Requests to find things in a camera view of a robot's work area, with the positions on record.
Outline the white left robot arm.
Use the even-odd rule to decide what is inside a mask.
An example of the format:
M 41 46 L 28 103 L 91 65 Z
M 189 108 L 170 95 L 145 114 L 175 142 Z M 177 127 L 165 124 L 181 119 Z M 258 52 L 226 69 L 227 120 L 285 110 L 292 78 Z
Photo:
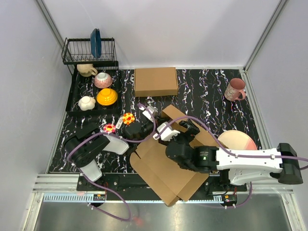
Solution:
M 137 149 L 139 143 L 126 142 L 115 136 L 117 125 L 106 124 L 104 134 L 100 134 L 97 124 L 90 123 L 78 129 L 64 141 L 64 149 L 70 154 L 70 163 L 80 168 L 88 177 L 87 185 L 97 191 L 103 187 L 102 172 L 97 166 L 95 158 L 101 152 L 112 152 L 117 155 L 130 155 Z

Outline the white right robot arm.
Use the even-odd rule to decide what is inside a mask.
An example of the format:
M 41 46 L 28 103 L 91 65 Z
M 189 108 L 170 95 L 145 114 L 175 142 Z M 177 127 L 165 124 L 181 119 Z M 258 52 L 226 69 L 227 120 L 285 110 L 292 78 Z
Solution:
M 190 142 L 200 129 L 190 120 L 181 121 L 185 132 L 163 123 L 157 131 L 160 143 L 166 146 L 166 156 L 180 168 L 199 173 L 226 172 L 218 179 L 219 187 L 229 191 L 235 185 L 257 180 L 276 179 L 281 184 L 303 183 L 298 156 L 288 143 L 267 150 L 230 150 L 221 144 L 191 147 Z

